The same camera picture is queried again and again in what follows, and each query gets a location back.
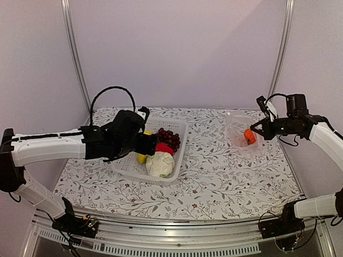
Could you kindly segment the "orange toy pepper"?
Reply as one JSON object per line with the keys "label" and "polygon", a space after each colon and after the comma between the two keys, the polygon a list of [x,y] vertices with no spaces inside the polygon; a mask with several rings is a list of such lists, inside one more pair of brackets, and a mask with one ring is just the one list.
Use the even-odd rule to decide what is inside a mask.
{"label": "orange toy pepper", "polygon": [[252,145],[256,142],[256,137],[251,129],[246,129],[243,135],[249,145]]}

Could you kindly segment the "clear zip top bag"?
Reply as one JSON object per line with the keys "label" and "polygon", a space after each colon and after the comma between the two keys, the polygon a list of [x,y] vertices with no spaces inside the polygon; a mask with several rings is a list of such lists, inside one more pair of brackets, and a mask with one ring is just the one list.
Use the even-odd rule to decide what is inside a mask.
{"label": "clear zip top bag", "polygon": [[250,129],[255,122],[244,111],[226,113],[226,138],[234,149],[245,154],[262,156],[264,139]]}

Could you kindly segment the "white plastic mesh basket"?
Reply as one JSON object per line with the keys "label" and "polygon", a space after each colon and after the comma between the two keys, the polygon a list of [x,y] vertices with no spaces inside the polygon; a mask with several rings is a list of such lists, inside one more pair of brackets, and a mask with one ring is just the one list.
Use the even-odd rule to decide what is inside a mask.
{"label": "white plastic mesh basket", "polygon": [[156,133],[160,128],[179,135],[181,143],[175,153],[170,154],[166,150],[157,150],[153,156],[147,158],[145,163],[139,163],[138,154],[132,152],[124,158],[107,164],[107,168],[131,180],[169,186],[180,173],[188,124],[184,120],[170,118],[150,117],[147,120],[145,130]]}

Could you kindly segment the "red toy pepper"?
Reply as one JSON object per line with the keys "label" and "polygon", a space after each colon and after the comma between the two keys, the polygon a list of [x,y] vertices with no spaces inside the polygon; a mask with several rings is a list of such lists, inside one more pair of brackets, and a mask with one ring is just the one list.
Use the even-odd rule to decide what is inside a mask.
{"label": "red toy pepper", "polygon": [[155,152],[168,153],[171,156],[174,155],[174,150],[171,147],[165,145],[164,143],[158,143]]}

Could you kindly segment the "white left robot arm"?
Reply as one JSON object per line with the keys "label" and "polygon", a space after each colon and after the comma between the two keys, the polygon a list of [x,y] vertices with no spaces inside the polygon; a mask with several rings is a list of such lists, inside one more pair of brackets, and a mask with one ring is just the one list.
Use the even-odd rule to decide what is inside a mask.
{"label": "white left robot arm", "polygon": [[57,198],[25,170],[25,165],[59,159],[103,159],[117,161],[135,152],[153,155],[155,135],[146,135],[150,111],[120,110],[114,120],[102,126],[88,125],[52,134],[23,135],[6,129],[1,144],[1,191],[15,193],[48,213],[67,232],[80,227],[71,204]]}

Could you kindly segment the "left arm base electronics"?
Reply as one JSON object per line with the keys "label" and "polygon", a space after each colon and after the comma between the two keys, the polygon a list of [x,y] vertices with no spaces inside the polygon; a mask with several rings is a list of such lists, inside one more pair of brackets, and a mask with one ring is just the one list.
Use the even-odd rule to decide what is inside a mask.
{"label": "left arm base electronics", "polygon": [[62,200],[65,205],[64,215],[53,219],[52,228],[70,235],[94,239],[98,232],[99,220],[96,217],[91,217],[90,214],[77,217],[71,202],[65,197],[62,197]]}

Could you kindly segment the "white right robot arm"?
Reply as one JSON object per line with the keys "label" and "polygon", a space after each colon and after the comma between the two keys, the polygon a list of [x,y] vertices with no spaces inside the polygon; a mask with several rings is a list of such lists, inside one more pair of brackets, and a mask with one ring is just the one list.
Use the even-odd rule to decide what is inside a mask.
{"label": "white right robot arm", "polygon": [[[276,136],[294,135],[306,139],[318,148],[312,161],[324,159],[324,163],[334,169],[334,174],[342,171],[342,135],[335,130],[329,120],[321,115],[313,115],[307,108],[303,94],[282,94],[286,102],[286,116],[278,117],[272,96],[256,99],[264,119],[252,124],[250,129],[261,135],[264,140]],[[289,233],[304,218],[342,218],[342,190],[314,198],[294,201],[284,205],[277,229]]]}

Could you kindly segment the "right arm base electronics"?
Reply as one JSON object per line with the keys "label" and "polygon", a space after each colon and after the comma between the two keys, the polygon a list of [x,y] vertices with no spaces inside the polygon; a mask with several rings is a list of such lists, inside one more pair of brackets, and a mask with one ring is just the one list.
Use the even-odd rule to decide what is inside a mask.
{"label": "right arm base electronics", "polygon": [[302,218],[295,217],[294,206],[297,202],[299,202],[299,200],[285,204],[280,216],[267,211],[262,214],[258,220],[258,229],[263,239],[282,236],[298,231],[300,232],[300,234],[295,236],[295,239],[292,241],[286,239],[282,242],[282,239],[279,239],[279,243],[275,243],[277,248],[282,252],[293,252],[304,247],[309,241],[311,241],[317,229],[318,221],[317,219],[314,219],[315,226],[311,235],[303,242],[302,245],[299,245],[299,241],[304,236],[305,224]]}

